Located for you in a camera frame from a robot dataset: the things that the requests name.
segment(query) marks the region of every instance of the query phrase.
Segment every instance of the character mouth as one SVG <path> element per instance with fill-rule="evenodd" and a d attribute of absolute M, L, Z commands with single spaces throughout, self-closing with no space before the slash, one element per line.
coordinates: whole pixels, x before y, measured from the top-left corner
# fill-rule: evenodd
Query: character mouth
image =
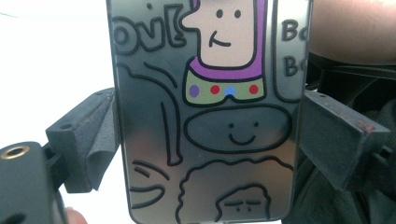
<path fill-rule="evenodd" d="M 252 143 L 253 141 L 254 141 L 254 139 L 256 139 L 256 135 L 253 135 L 249 140 L 247 140 L 246 142 L 239 142 L 239 141 L 236 141 L 234 138 L 233 138 L 233 135 L 230 133 L 229 135 L 229 138 L 230 138 L 230 140 L 234 143 L 234 144 L 237 144 L 238 146 L 247 146 L 247 145 L 249 145 L 250 143 Z"/>
<path fill-rule="evenodd" d="M 213 32 L 212 36 L 210 36 L 209 47 L 212 48 L 213 43 L 215 43 L 215 44 L 217 44 L 217 45 L 220 45 L 220 46 L 222 46 L 222 47 L 230 47 L 230 46 L 231 46 L 231 43 L 229 43 L 229 42 L 222 42 L 222 41 L 219 41 L 219 40 L 217 40 L 217 39 L 215 38 L 215 35 L 216 35 L 217 33 L 218 33 L 218 31 L 215 31 L 215 32 Z"/>

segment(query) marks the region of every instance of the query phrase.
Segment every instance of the white background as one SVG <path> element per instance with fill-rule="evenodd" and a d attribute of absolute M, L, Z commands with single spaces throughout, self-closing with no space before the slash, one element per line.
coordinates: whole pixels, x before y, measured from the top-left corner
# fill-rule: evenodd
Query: white background
<path fill-rule="evenodd" d="M 52 123 L 114 86 L 106 0 L 0 0 L 0 13 L 13 16 L 0 15 L 0 148 L 43 146 Z M 90 224 L 133 223 L 120 149 L 98 191 L 61 192 Z"/>

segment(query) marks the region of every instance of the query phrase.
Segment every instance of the cartoon face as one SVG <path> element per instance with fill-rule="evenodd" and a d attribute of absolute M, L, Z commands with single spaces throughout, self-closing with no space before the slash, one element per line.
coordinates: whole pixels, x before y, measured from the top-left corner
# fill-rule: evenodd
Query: cartoon face
<path fill-rule="evenodd" d="M 291 115 L 279 106 L 230 106 L 190 117 L 184 133 L 203 150 L 240 154 L 278 147 L 289 137 L 291 125 Z"/>
<path fill-rule="evenodd" d="M 254 220 L 269 216 L 269 200 L 264 187 L 239 189 L 219 202 L 219 220 Z"/>
<path fill-rule="evenodd" d="M 253 0 L 200 0 L 182 21 L 200 32 L 200 59 L 209 66 L 240 67 L 254 57 Z"/>

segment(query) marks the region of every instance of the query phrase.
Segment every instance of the metallic phone case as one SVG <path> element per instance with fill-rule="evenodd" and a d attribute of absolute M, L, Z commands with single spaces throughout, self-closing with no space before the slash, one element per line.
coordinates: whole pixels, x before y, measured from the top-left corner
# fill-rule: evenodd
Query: metallic phone case
<path fill-rule="evenodd" d="M 287 215 L 309 0 L 108 0 L 136 223 Z"/>

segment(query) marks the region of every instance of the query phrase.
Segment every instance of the black plastic bracket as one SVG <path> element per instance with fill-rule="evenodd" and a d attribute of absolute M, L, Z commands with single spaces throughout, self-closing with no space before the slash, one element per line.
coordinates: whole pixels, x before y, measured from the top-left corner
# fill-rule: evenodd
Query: black plastic bracket
<path fill-rule="evenodd" d="M 335 189 L 360 190 L 390 130 L 322 93 L 306 91 L 301 147 Z"/>
<path fill-rule="evenodd" d="M 57 187 L 67 168 L 60 156 L 38 143 L 18 143 L 0 149 L 0 171 L 1 224 L 66 223 Z"/>
<path fill-rule="evenodd" d="M 52 150 L 65 158 L 69 193 L 98 189 L 120 141 L 114 89 L 98 91 L 47 130 Z"/>

